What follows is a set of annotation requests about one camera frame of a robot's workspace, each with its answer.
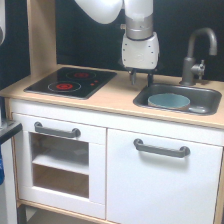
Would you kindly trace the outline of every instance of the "stovetop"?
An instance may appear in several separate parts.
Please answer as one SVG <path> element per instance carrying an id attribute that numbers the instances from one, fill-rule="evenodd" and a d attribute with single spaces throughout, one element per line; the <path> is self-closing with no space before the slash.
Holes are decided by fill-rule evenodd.
<path id="1" fill-rule="evenodd" d="M 114 72 L 61 68 L 29 86 L 24 91 L 76 99 L 88 99 L 115 75 L 116 73 Z"/>

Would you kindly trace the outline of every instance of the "bowl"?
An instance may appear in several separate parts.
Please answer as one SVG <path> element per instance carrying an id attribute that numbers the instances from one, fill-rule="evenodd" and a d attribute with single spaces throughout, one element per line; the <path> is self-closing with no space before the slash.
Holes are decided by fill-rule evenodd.
<path id="1" fill-rule="evenodd" d="M 188 110 L 190 100 L 182 95 L 173 93 L 163 93 L 150 96 L 148 105 L 167 109 Z"/>

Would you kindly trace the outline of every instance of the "oven door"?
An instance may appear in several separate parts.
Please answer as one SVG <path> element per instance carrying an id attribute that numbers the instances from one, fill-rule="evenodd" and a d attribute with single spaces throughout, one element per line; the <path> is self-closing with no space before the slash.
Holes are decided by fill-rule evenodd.
<path id="1" fill-rule="evenodd" d="M 106 129 L 13 114 L 19 198 L 105 218 Z"/>

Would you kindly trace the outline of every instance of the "sink basin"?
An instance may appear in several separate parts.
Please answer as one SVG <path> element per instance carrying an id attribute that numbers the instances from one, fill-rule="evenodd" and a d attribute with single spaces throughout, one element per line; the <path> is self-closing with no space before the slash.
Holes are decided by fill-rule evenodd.
<path id="1" fill-rule="evenodd" d="M 148 98 L 150 96 L 163 93 L 174 93 L 187 97 L 191 101 L 190 107 L 187 110 L 182 111 L 178 109 L 159 108 L 148 105 Z M 133 102 L 135 105 L 145 108 L 169 110 L 195 115 L 211 115 L 216 113 L 221 97 L 222 94 L 220 92 L 211 89 L 152 84 L 150 87 L 145 87 Z"/>

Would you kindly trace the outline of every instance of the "faucet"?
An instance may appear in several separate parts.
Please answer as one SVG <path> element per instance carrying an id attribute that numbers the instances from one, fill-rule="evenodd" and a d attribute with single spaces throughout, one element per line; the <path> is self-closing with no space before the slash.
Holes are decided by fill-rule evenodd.
<path id="1" fill-rule="evenodd" d="M 184 58 L 182 81 L 180 82 L 183 86 L 195 85 L 194 75 L 198 75 L 199 79 L 202 79 L 204 75 L 204 60 L 201 61 L 201 64 L 195 64 L 195 58 L 193 56 L 195 40 L 196 37 L 200 35 L 208 35 L 210 41 L 209 55 L 217 55 L 217 39 L 213 30 L 210 28 L 203 28 L 194 31 L 190 36 L 187 57 Z"/>

